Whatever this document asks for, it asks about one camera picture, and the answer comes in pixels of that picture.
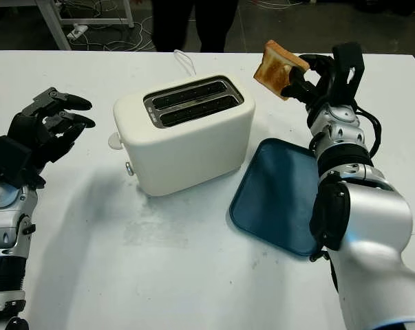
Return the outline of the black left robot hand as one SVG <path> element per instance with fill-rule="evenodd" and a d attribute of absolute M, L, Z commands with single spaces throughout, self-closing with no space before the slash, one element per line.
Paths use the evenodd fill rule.
<path fill-rule="evenodd" d="M 95 126 L 93 120 L 72 111 L 91 108 L 90 101 L 50 87 L 13 117 L 7 136 L 30 151 L 19 170 L 18 179 L 23 186 L 44 187 L 40 173 L 45 165 L 62 158 L 85 129 Z"/>

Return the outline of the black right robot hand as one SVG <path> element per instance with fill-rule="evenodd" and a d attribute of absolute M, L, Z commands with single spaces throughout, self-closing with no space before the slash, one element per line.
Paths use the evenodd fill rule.
<path fill-rule="evenodd" d="M 353 105 L 354 97 L 349 95 L 342 84 L 336 81 L 340 72 L 336 60 L 331 56 L 319 54 L 300 54 L 309 69 L 320 76 L 314 85 L 304 78 L 304 70 L 292 68 L 289 73 L 289 83 L 280 95 L 294 98 L 308 107 L 317 106 L 319 102 L 328 102 L 331 105 Z"/>

